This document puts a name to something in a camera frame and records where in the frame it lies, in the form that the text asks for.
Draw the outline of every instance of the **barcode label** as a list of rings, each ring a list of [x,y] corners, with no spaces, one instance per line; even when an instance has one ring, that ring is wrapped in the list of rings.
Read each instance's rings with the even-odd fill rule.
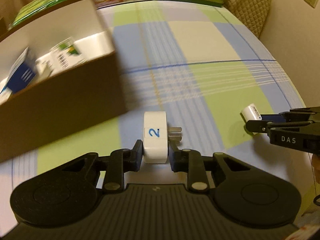
[[[61,64],[62,68],[65,68],[68,66],[67,60],[62,54],[58,55],[58,60],[59,60],[59,63]]]
[[[259,120],[262,120],[261,115],[259,114],[257,108],[255,107],[254,104],[250,105],[250,107],[252,108],[252,110],[254,111],[254,113],[257,115],[257,117],[259,118]]]

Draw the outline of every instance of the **human hand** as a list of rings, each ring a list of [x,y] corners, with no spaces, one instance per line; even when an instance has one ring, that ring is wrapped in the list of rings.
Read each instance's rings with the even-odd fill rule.
[[[320,157],[313,154],[311,164],[315,168],[316,182],[320,184]]]

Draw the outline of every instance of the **metal prong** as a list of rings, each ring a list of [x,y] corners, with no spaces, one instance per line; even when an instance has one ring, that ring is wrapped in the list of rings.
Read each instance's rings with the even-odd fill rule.
[[[169,135],[168,136],[169,141],[181,141],[182,140],[182,136],[179,135]]]
[[[168,127],[168,132],[181,132],[181,127]]]

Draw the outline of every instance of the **bed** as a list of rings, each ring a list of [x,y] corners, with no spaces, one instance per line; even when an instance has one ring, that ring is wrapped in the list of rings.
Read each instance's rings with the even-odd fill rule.
[[[0,164],[0,235],[16,224],[9,205],[21,182],[87,152],[109,155],[142,139],[145,111],[166,111],[182,127],[179,148],[225,152],[292,182],[314,197],[309,155],[269,144],[244,129],[240,112],[254,103],[272,114],[304,107],[292,82],[262,43],[227,9],[184,2],[144,1],[101,9],[122,64],[128,112]],[[169,164],[143,165],[125,181],[185,182]]]

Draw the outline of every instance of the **cardboard box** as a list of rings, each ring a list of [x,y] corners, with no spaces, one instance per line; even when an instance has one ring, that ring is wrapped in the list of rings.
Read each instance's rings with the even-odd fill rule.
[[[0,16],[0,37],[7,32],[7,26],[5,25],[4,18]]]
[[[30,84],[0,105],[0,161],[125,113],[117,54],[91,0],[62,2],[0,37],[0,79],[26,47],[46,59],[70,36],[90,60]]]

